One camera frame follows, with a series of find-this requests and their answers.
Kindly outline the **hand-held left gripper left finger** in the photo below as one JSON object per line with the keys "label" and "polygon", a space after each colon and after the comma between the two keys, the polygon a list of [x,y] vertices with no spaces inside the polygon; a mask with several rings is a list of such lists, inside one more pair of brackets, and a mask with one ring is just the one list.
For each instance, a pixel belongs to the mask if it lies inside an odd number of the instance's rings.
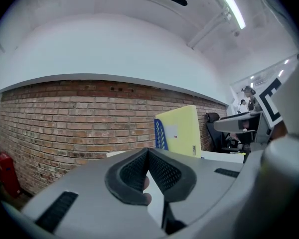
{"label": "hand-held left gripper left finger", "polygon": [[22,213],[36,222],[65,191],[78,195],[54,231],[62,239],[161,239],[166,233],[146,206],[124,204],[107,189],[108,169],[136,154],[136,150],[92,160],[69,171],[35,195]]}

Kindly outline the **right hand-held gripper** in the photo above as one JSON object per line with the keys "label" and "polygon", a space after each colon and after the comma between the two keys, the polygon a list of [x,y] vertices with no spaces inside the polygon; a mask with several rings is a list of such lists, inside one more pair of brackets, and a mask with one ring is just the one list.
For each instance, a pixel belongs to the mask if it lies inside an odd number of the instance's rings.
{"label": "right hand-held gripper", "polygon": [[[273,78],[256,95],[259,107],[271,129],[271,139],[290,135],[299,138],[299,61],[290,76],[281,82]],[[214,129],[229,133],[255,132],[262,112],[247,112],[221,118],[214,122]]]}

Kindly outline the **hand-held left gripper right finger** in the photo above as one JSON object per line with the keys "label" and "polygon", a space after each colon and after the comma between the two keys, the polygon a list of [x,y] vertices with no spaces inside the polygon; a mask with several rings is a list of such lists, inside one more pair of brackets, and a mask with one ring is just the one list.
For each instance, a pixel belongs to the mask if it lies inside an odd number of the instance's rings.
{"label": "hand-held left gripper right finger", "polygon": [[170,235],[206,214],[225,195],[243,168],[244,156],[204,152],[195,158],[149,149],[148,165],[164,199],[161,228]]}

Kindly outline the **person's left hand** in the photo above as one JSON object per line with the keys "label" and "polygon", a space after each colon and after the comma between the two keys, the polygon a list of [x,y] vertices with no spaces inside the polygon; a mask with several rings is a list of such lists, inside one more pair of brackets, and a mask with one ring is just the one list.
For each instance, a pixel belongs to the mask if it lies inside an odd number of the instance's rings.
{"label": "person's left hand", "polygon": [[147,200],[147,205],[149,205],[152,201],[152,196],[150,193],[145,192],[145,190],[149,187],[150,185],[150,180],[149,178],[146,176],[145,180],[144,180],[144,187],[143,187],[143,195],[145,196],[146,200]]}

